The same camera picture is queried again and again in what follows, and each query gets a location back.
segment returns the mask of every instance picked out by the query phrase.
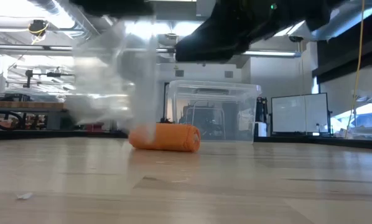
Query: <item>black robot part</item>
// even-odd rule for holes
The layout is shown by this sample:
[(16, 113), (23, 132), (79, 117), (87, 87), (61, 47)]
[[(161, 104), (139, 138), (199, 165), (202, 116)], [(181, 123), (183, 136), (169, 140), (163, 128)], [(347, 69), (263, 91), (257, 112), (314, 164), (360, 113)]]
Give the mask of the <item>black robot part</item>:
[(305, 20), (313, 31), (328, 24), (343, 0), (221, 0), (193, 34), (176, 45), (179, 62), (227, 61), (249, 45)]
[(46, 33), (47, 23), (43, 20), (36, 19), (30, 24), (29, 31), (36, 37), (43, 37)]
[(108, 15), (115, 18), (125, 16), (148, 16), (153, 15), (153, 7), (144, 0), (70, 0), (81, 6), (88, 14), (101, 17)]

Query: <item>ceiling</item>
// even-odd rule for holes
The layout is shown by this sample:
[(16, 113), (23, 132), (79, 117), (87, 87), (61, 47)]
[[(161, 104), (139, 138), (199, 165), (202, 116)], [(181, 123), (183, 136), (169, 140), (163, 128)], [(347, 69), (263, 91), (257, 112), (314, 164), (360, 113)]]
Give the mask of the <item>ceiling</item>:
[[(72, 6), (68, 0), (52, 0), (59, 8), (58, 14), (52, 14), (43, 6), (36, 4), (35, 0), (0, 0), (0, 44), (30, 45), (35, 36), (28, 31), (29, 24), (34, 19), (49, 22), (48, 32), (38, 45), (71, 46), (86, 39), (92, 39), (117, 22), (114, 18), (93, 17), (82, 13), (79, 8)], [(160, 47), (173, 46), (175, 41), (169, 40), (165, 34), (176, 33), (188, 35), (193, 32), (207, 17), (210, 16), (215, 0), (199, 1), (153, 1), (157, 14), (158, 39)], [(297, 44), (289, 41), (288, 36), (273, 37), (262, 40), (251, 46), (253, 50), (281, 50), (295, 51)], [(0, 52), (9, 65), (17, 65), (9, 69), (8, 86), (10, 88), (22, 88), (26, 81), (27, 69), (38, 72), (53, 72), (57, 68), (63, 73), (71, 73), (73, 59), (69, 56), (41, 56), (21, 53), (5, 55)], [(241, 67), (249, 59), (249, 56), (235, 56), (229, 63)], [(160, 57), (161, 62), (174, 62), (173, 59)], [(63, 92), (64, 85), (67, 87), (74, 82), (73, 77), (47, 78), (34, 76), (32, 87), (39, 91)]]

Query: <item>wooden floor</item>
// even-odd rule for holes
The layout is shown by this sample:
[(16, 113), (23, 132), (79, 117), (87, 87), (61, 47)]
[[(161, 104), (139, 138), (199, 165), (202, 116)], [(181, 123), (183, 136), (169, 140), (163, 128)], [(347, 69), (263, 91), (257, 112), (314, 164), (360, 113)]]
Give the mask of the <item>wooden floor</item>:
[(0, 223), (372, 224), (372, 150), (207, 142), (184, 154), (119, 139), (0, 141)]

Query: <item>rolled towel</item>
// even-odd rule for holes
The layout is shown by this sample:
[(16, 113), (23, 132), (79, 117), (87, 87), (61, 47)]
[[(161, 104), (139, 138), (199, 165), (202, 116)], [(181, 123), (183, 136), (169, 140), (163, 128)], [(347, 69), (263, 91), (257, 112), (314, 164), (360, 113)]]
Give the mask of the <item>rolled towel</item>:
[(188, 124), (157, 124), (152, 142), (145, 139), (144, 128), (129, 134), (129, 143), (136, 149), (197, 152), (200, 149), (200, 131)]

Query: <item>window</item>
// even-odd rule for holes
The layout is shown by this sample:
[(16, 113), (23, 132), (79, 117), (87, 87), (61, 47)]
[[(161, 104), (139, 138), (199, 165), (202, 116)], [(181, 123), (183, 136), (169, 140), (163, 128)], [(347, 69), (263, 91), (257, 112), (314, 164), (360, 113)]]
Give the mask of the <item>window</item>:
[[(350, 112), (351, 111), (347, 111), (331, 118), (331, 125), (334, 133), (339, 132), (342, 128), (346, 129)], [(352, 113), (350, 128), (362, 126), (372, 128), (372, 103), (357, 108), (356, 116)]]

